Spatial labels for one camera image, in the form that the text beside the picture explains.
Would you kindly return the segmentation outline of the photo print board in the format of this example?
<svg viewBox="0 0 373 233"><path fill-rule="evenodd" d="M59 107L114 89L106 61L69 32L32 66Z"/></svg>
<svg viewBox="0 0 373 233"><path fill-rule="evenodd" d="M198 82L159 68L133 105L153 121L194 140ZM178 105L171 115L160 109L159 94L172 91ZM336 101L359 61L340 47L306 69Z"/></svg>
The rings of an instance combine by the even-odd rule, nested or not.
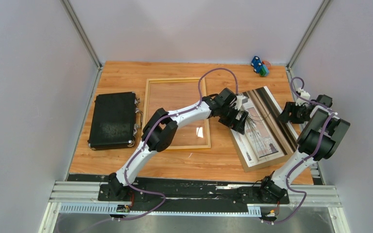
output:
<svg viewBox="0 0 373 233"><path fill-rule="evenodd" d="M245 134L231 131L244 172L286 162L297 149L298 134L290 123L277 120L282 108L264 86L239 93L248 97Z"/></svg>

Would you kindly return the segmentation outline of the wooden picture frame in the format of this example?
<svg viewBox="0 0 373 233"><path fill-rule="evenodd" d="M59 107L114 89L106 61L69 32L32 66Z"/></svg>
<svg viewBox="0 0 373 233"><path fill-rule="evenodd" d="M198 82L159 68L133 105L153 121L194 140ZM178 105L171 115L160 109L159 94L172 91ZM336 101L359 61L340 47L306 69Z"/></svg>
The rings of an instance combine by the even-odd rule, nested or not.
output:
<svg viewBox="0 0 373 233"><path fill-rule="evenodd" d="M198 77L147 79L144 98L143 125L159 108L177 110L198 102L199 91L206 96L205 80ZM198 120L178 129L168 150L211 148L209 120Z"/></svg>

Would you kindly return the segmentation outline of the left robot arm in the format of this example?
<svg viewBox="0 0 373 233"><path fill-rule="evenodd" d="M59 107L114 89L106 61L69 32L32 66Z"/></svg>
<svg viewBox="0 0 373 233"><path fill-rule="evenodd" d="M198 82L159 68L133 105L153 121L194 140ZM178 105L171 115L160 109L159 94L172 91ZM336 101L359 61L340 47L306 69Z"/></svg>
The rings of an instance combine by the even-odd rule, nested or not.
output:
<svg viewBox="0 0 373 233"><path fill-rule="evenodd" d="M144 127L135 152L119 170L108 176L108 195L125 200L129 196L128 186L133 184L141 169L154 155L166 150L177 130L184 126L218 117L222 125L244 134L248 112L241 107L247 101L246 96L225 88L219 94L201 97L198 102L178 110L156 110Z"/></svg>

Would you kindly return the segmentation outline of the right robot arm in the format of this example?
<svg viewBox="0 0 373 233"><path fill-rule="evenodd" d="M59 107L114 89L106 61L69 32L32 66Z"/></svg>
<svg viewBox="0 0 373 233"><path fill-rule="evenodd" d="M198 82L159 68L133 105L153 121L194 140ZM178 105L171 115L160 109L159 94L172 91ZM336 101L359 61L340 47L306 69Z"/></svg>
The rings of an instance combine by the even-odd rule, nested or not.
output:
<svg viewBox="0 0 373 233"><path fill-rule="evenodd" d="M279 202L289 186L306 168L321 159L329 159L347 133L350 123L331 110L332 98L318 95L304 103L287 102L278 120L283 123L307 125L299 135L297 149L285 164L266 176L258 189L258 196L266 203Z"/></svg>

